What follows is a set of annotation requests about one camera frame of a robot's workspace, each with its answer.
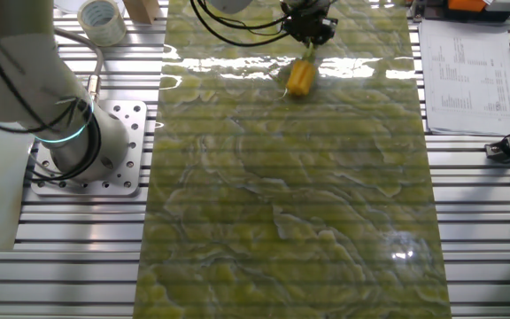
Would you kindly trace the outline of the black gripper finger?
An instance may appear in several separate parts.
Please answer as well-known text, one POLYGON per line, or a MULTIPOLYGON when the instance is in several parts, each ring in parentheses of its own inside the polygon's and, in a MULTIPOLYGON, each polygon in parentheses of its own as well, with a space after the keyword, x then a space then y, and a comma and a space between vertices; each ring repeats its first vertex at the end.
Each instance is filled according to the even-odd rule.
POLYGON ((309 44, 311 42, 307 25, 293 25, 290 28, 290 35, 300 43, 309 44))
POLYGON ((312 37, 312 44, 314 46, 321 46, 329 41, 334 36, 332 28, 322 28, 312 37))

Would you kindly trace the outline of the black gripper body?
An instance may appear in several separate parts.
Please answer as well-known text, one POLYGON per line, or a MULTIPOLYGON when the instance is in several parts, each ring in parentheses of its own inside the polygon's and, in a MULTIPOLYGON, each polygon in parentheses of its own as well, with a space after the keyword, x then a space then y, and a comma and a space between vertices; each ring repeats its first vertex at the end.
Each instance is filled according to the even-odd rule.
POLYGON ((287 16, 282 23, 283 29, 290 35, 293 25, 307 25, 311 38, 322 28, 332 28, 334 34, 338 19, 328 17, 333 1, 330 0, 283 0, 281 9, 287 16))

